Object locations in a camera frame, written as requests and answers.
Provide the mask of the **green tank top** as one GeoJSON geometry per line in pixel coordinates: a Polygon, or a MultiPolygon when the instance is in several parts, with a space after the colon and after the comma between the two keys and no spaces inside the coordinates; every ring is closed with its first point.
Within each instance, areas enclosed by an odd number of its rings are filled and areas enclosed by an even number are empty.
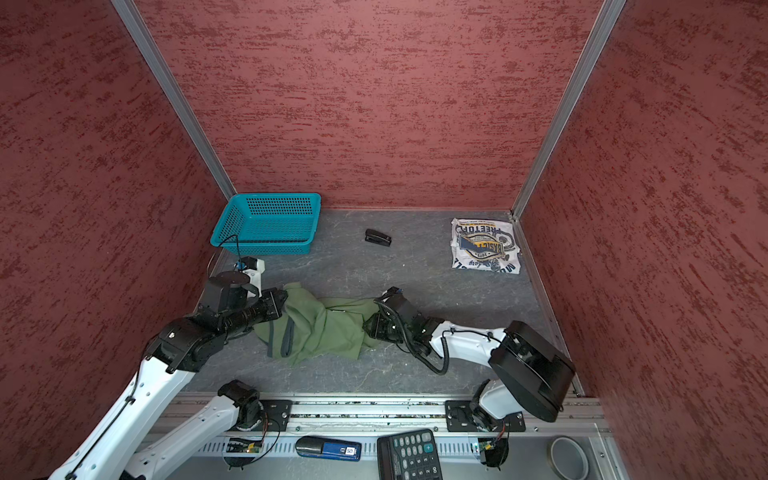
{"type": "Polygon", "coordinates": [[[372,299],[318,298],[298,282],[284,290],[283,315],[254,327],[270,358],[291,365],[326,354],[356,360],[378,345],[364,330],[379,312],[372,299]]]}

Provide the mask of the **white tank top navy trim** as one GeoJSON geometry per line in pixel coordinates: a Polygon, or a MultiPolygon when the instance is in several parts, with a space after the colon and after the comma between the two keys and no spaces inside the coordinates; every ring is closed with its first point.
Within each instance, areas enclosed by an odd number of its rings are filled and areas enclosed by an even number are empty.
{"type": "Polygon", "coordinates": [[[452,268],[517,275],[520,247],[511,223],[482,219],[453,219],[452,268]]]}

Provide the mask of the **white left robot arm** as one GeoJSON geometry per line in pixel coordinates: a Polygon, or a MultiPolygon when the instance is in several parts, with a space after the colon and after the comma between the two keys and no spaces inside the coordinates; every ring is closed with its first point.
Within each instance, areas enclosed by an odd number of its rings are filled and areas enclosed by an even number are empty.
{"type": "Polygon", "coordinates": [[[269,417],[258,391],[232,380],[190,419],[140,446],[210,358],[256,325],[279,319],[287,298],[283,289],[261,289],[256,270],[208,278],[196,310],[169,322],[149,342],[123,393],[52,478],[165,479],[227,430],[266,433],[269,417]]]}

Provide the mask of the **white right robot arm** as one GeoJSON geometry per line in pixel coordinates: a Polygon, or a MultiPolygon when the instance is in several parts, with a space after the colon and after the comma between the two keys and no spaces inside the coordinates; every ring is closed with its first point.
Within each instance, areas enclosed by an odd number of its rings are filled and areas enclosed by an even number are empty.
{"type": "Polygon", "coordinates": [[[427,317],[398,287],[374,300],[378,312],[363,324],[366,334],[392,343],[432,373],[444,375],[453,360],[487,367],[471,400],[447,407],[447,421],[475,431],[501,432],[523,414],[553,423],[576,374],[570,358],[530,325],[513,321],[505,328],[480,329],[427,317]]]}

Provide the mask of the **small black stapler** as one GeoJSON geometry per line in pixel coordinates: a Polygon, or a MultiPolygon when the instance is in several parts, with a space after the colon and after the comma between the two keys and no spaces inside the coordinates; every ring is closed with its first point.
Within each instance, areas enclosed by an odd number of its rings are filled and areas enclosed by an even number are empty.
{"type": "Polygon", "coordinates": [[[375,229],[366,229],[364,240],[366,242],[385,247],[390,247],[392,243],[391,236],[375,229]]]}

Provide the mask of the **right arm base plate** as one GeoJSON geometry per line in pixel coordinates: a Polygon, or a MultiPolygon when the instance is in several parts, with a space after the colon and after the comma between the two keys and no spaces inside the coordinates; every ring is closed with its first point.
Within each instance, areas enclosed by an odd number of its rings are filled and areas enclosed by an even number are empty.
{"type": "Polygon", "coordinates": [[[520,433],[526,431],[521,412],[495,419],[469,400],[447,400],[444,403],[449,432],[520,433]]]}

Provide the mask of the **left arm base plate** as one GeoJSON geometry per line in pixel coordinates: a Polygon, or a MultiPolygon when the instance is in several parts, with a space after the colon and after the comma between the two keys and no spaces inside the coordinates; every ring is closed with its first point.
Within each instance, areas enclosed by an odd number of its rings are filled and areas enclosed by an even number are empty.
{"type": "Polygon", "coordinates": [[[291,418],[294,402],[291,400],[262,399],[260,401],[269,432],[285,432],[291,418]]]}

